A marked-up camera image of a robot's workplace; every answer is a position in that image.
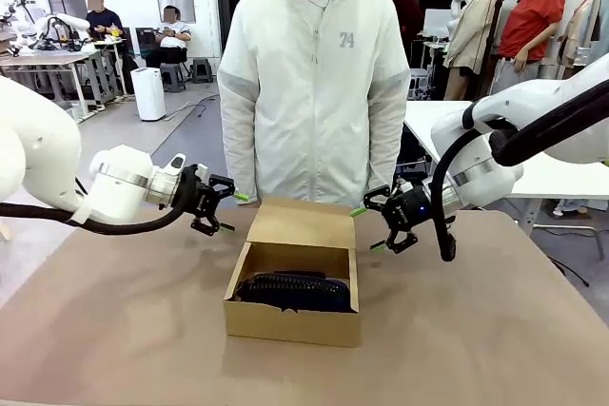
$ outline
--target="white shirt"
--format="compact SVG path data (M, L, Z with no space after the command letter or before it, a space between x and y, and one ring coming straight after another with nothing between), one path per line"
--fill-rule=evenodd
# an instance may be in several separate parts
M226 165L265 195L358 206L391 184L410 70L391 0L241 0L218 72Z
M171 29L176 34L185 33L190 37L192 36L192 34L190 33L190 27L186 23L183 23L182 21L176 21L173 24L163 23L161 25L161 27L159 28L159 33L163 34L164 29ZM175 37L165 37L163 39L163 41L161 42L161 48L186 48L186 47L187 47L186 42L180 40L179 38L175 38Z

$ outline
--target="person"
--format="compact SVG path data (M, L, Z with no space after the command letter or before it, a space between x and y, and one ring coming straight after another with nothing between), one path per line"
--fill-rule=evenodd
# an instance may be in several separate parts
M147 56L148 68L159 68L161 64L180 64L186 60L187 42L192 39L190 28L181 21L180 10L172 5L165 7L164 18L167 21L156 34L156 42L160 47Z
M91 24L89 34L92 38L104 40L106 34L111 33L112 29L118 30L119 35L123 35L123 23L121 18L112 10L108 10L102 0L98 10L87 13L87 21Z
M410 68L391 0L241 0L218 83L245 204L356 207L392 184Z
M492 93L538 77L548 41L559 30L565 0L520 0L510 13L495 68Z

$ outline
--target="power cord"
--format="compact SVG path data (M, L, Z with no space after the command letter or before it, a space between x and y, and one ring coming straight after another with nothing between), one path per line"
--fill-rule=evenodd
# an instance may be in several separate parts
M577 276L581 283L583 283L583 285L585 285L586 287L590 287L590 282L588 282L587 280L585 280L584 278L582 278L575 270L573 270L571 267L565 265L564 263L562 263L561 261L557 261L556 259L554 259L553 257L548 256L547 254L545 255L548 259L550 259L550 261L552 263L554 263L557 268L562 271L562 268L566 268L567 270L569 270L571 273L573 273L575 276Z
M554 235L555 237L564 237L567 235L575 235L576 237L584 237L584 238L595 238L596 237L595 235L585 235L585 234L579 233L579 232L564 232L564 233L553 232L549 228L543 228L543 227L538 227L538 228L536 228L536 230L543 230L544 232L548 232L550 235ZM607 233L607 232L609 232L609 229L597 230L597 233Z
M205 113L207 111L207 106L205 105L205 102L213 102L214 100L216 100L217 95L213 95L210 97L206 97L205 99L200 100L199 102L197 102L196 104L190 104L190 105L185 105L182 106L181 108L176 109L175 111L172 111L171 113L169 113L166 117L165 117L165 121L171 121L171 119L173 118L173 116L176 113L179 113L180 111L183 111L187 108L192 108L192 107L197 107L200 106L201 104L203 104L203 109L201 110L201 112L199 113L199 115L197 116L198 118L200 118L201 116L203 116L203 113Z

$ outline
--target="gray floor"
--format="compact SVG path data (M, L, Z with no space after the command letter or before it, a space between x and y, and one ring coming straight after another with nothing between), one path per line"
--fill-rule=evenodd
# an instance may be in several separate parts
M215 84L187 85L186 92L166 94L167 112L184 106L169 120L143 123L137 114L135 102L108 106L108 109L79 125L82 137L82 154L79 178L90 186L88 165L100 150L128 145L152 153L169 134L186 118L201 99L217 94ZM9 202L40 205L23 188ZM0 306L29 278L74 230L56 222L3 219L12 233L11 242L0 241Z
M201 108L194 109L180 126L166 139L153 155L155 163L170 160L176 152L187 155L187 162L202 163L209 167L210 172L225 175L226 161L222 149L222 124L220 118L219 100L209 99L203 103L206 107L201 117ZM232 199L223 202L223 207L234 205ZM510 200L495 203L489 209L498 209L517 219L518 210L522 210L525 201ZM547 203L551 213L552 203ZM594 225L597 229L609 229L609 214L590 210L591 219L584 221L557 222L548 214L540 214L538 223ZM585 288L577 278L567 272L567 278L585 296L603 320L609 324L609 260L600 262L598 249L594 238L572 234L554 236L542 230L535 230L532 235L535 244L547 255L566 263L590 282L590 288ZM609 233L602 234L603 245L609 254Z

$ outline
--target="stool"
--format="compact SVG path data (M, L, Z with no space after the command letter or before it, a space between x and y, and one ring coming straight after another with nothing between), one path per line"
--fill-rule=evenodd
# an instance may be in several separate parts
M211 65L205 58L195 58L192 60L192 83L213 83Z
M187 90L187 84L184 81L184 73L182 73L180 64L161 64L160 70L161 77L163 77L164 73L167 73L171 79L171 84L163 84L165 92L175 93Z

